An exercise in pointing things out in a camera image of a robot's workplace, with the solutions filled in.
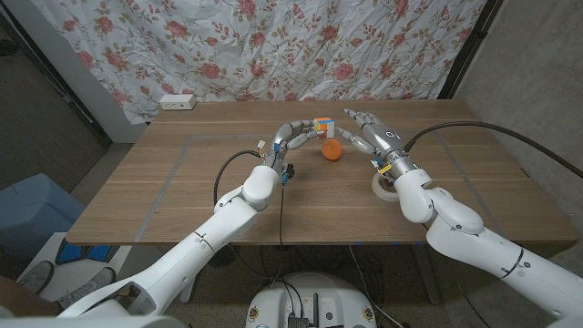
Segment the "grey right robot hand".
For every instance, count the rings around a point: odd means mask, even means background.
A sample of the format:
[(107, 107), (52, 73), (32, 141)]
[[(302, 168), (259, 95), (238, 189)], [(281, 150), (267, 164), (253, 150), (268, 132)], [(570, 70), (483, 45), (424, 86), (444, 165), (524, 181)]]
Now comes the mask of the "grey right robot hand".
[(357, 135), (339, 127), (334, 128), (334, 134), (347, 139), (363, 154), (374, 156), (373, 165), (380, 174), (397, 180), (405, 173), (418, 169), (404, 150), (401, 137), (376, 115), (348, 108), (343, 111), (355, 122), (361, 134)]

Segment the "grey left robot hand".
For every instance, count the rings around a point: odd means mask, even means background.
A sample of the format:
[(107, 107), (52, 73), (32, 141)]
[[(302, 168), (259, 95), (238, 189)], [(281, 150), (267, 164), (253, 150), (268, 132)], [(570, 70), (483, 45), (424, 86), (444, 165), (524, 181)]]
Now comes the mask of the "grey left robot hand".
[(317, 130), (311, 120), (296, 120), (283, 124), (276, 132), (269, 151), (265, 156), (265, 165), (281, 173), (283, 160), (291, 149), (298, 149), (309, 139), (322, 137), (323, 130)]

